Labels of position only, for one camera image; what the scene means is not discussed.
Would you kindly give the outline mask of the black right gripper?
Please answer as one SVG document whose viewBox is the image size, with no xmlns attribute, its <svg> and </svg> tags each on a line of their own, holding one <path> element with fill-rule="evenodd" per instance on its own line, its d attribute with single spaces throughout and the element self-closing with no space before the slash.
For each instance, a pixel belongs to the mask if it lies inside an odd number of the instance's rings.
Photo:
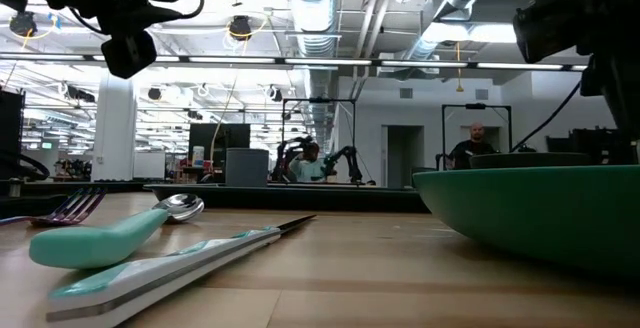
<svg viewBox="0 0 640 328">
<path fill-rule="evenodd" d="M 603 96 L 617 128 L 639 138 L 639 0 L 586 0 L 587 69 L 581 94 Z"/>
</svg>

